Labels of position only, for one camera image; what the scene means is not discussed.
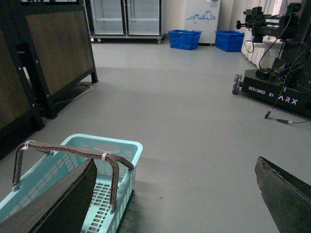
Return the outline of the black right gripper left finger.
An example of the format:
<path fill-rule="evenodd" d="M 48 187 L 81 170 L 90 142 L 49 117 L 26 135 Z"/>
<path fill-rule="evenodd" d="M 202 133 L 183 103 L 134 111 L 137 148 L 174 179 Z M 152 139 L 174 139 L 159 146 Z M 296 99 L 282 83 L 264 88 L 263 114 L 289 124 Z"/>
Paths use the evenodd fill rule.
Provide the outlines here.
<path fill-rule="evenodd" d="M 87 159 L 34 201 L 1 222 L 2 233 L 79 233 L 97 177 Z"/>

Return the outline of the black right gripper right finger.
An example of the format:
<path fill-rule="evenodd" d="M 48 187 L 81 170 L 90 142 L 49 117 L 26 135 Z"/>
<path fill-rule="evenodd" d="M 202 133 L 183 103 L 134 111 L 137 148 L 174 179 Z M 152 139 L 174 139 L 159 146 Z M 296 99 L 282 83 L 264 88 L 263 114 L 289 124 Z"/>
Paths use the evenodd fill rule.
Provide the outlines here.
<path fill-rule="evenodd" d="M 255 165 L 257 184 L 281 233 L 311 231 L 311 186 L 260 156 Z"/>

